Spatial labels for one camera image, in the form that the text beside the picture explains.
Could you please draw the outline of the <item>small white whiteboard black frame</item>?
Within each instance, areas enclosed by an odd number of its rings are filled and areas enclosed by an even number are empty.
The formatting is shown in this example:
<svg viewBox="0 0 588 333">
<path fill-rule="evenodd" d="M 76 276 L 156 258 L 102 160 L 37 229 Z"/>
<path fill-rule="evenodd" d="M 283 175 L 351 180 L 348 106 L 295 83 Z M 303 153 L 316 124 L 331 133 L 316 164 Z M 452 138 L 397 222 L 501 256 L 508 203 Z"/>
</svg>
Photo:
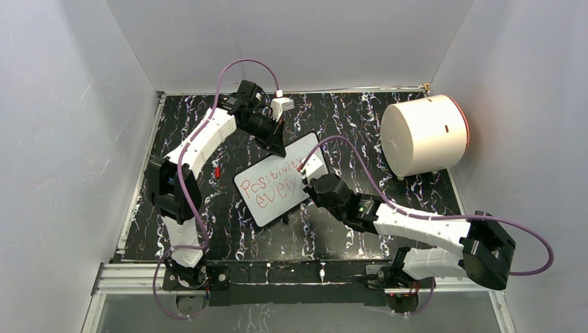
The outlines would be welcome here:
<svg viewBox="0 0 588 333">
<path fill-rule="evenodd" d="M 270 155 L 234 176 L 257 226 L 272 223 L 309 198 L 298 168 L 318 142 L 317 134 L 310 132 L 286 147 L 286 157 Z"/>
</svg>

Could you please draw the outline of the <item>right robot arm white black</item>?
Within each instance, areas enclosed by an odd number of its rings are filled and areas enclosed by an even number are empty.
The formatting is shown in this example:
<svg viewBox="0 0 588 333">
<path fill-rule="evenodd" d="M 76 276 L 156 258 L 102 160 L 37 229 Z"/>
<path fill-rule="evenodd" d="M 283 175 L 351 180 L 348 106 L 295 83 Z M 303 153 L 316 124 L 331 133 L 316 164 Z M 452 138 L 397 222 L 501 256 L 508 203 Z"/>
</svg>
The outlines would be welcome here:
<svg viewBox="0 0 588 333">
<path fill-rule="evenodd" d="M 391 208 L 373 195 L 358 194 L 334 174 L 303 178 L 312 201 L 357 232 L 400 236 L 430 245 L 398 250 L 391 280 L 409 287 L 425 278 L 468 278 L 487 289 L 507 287 L 514 239 L 489 216 L 452 219 L 406 207 Z"/>
</svg>

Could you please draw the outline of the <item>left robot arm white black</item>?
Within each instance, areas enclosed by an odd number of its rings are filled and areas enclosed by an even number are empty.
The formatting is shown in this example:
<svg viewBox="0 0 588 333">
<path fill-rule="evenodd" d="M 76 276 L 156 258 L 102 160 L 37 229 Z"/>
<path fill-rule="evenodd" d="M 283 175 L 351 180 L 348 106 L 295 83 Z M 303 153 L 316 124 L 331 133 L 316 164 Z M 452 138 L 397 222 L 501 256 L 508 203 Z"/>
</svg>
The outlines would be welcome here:
<svg viewBox="0 0 588 333">
<path fill-rule="evenodd" d="M 162 260 L 189 288 L 198 289 L 207 280 L 201 261 L 209 235 L 198 211 L 202 203 L 197 182 L 201 169 L 237 130 L 254 137 L 270 154 L 285 157 L 282 115 L 293 107 L 293 100 L 280 89 L 267 102 L 260 86 L 242 80 L 236 92 L 215 97 L 205 118 L 178 147 L 164 157 L 149 159 L 146 193 L 164 222 L 171 245 Z"/>
</svg>

